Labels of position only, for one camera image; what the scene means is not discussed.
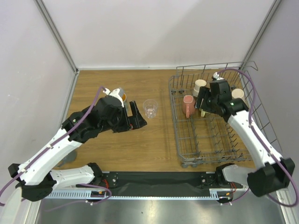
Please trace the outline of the beige paper cup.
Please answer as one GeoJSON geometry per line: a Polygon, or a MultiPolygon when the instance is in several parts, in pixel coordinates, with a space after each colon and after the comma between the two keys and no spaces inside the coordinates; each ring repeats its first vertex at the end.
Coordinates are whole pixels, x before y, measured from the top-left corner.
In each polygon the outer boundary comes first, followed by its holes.
{"type": "Polygon", "coordinates": [[[236,89],[233,89],[232,92],[232,99],[233,99],[233,103],[234,104],[238,104],[241,102],[241,100],[245,102],[245,93],[242,89],[239,89],[239,88],[236,88],[236,89]]]}

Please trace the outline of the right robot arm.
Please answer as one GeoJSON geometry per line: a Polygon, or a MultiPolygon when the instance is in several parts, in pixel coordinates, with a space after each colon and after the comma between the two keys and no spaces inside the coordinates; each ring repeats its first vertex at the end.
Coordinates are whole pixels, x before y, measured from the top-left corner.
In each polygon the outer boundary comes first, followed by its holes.
{"type": "Polygon", "coordinates": [[[283,158],[268,142],[243,99],[232,98],[225,79],[214,80],[209,87],[200,87],[196,107],[221,116],[243,141],[255,164],[254,169],[235,164],[223,166],[215,176],[219,187],[239,183],[248,186],[257,197],[288,187],[295,168],[293,160],[283,158]]]}

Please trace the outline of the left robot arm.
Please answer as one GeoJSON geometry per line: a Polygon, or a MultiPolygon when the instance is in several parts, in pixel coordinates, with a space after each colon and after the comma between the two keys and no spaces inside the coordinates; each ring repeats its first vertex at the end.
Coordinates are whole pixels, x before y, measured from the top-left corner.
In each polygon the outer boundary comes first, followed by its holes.
{"type": "Polygon", "coordinates": [[[101,185],[103,172],[94,162],[68,170],[53,168],[69,153],[102,132],[122,133],[146,126],[136,102],[129,104],[132,116],[128,116],[119,99],[112,96],[100,98],[84,110],[72,113],[52,140],[27,162],[11,164],[8,170],[18,181],[16,186],[21,188],[22,198],[36,202],[56,188],[101,185]]]}

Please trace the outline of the steel tumbler brown band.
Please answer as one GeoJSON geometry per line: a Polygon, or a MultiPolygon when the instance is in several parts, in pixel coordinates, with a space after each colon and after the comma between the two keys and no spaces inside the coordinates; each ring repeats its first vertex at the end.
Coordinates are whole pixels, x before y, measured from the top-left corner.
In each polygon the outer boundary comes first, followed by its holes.
{"type": "Polygon", "coordinates": [[[198,94],[199,94],[200,88],[205,87],[206,84],[207,84],[207,82],[203,79],[196,80],[195,83],[194,83],[194,88],[193,88],[193,91],[192,91],[192,95],[194,97],[197,97],[198,94]]]}

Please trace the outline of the pink floral mug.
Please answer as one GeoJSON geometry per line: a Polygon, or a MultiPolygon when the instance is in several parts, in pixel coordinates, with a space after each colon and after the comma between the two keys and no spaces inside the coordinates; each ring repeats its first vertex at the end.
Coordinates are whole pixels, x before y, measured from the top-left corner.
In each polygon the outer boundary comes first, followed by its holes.
{"type": "Polygon", "coordinates": [[[182,111],[187,119],[195,113],[195,103],[195,99],[192,95],[185,95],[183,97],[182,111]]]}

